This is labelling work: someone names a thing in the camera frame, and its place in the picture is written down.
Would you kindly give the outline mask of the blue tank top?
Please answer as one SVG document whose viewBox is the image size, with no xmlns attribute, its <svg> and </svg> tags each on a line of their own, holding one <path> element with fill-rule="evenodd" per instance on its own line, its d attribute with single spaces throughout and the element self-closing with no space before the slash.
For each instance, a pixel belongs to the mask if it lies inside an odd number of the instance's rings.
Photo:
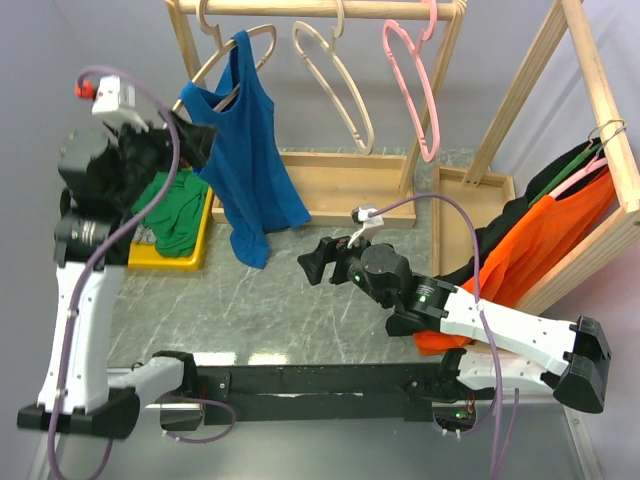
<svg viewBox="0 0 640 480">
<path fill-rule="evenodd" d="M 198 171 L 223 204 L 236 258 L 266 266 L 271 232 L 311 220 L 275 141 L 275 107 L 255 66 L 249 33 L 239 31 L 213 91 L 188 83 L 180 94 L 191 121 L 217 128 L 214 150 Z"/>
</svg>

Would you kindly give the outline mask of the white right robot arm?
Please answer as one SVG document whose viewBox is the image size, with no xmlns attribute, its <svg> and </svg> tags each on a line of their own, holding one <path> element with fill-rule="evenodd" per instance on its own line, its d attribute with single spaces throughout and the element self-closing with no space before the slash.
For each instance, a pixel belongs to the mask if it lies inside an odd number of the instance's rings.
<svg viewBox="0 0 640 480">
<path fill-rule="evenodd" d="M 562 405 L 584 413 L 604 410 L 612 353 L 604 329 L 593 318 L 553 320 L 476 300 L 461 287 L 414 273 L 390 244 L 351 247 L 345 237 L 324 237 L 297 262 L 312 285 L 333 264 L 331 284 L 351 282 L 390 310 L 385 330 L 391 337 L 443 333 L 501 350 L 495 361 L 490 353 L 447 348 L 455 362 L 437 376 L 447 397 L 501 384 L 549 392 Z"/>
</svg>

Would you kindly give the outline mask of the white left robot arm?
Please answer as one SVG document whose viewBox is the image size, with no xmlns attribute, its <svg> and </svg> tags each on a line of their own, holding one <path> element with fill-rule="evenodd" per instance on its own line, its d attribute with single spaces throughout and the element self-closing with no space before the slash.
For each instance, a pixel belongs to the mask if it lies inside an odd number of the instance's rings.
<svg viewBox="0 0 640 480">
<path fill-rule="evenodd" d="M 20 429 L 121 440 L 145 406 L 169 396 L 186 402 L 202 391 L 190 353 L 161 351 L 119 378 L 107 374 L 106 341 L 134 236 L 118 230 L 137 224 L 132 207 L 157 173 L 202 167 L 213 151 L 216 127 L 172 120 L 164 128 L 80 130 L 61 145 L 54 340 L 36 402 L 17 413 Z"/>
</svg>

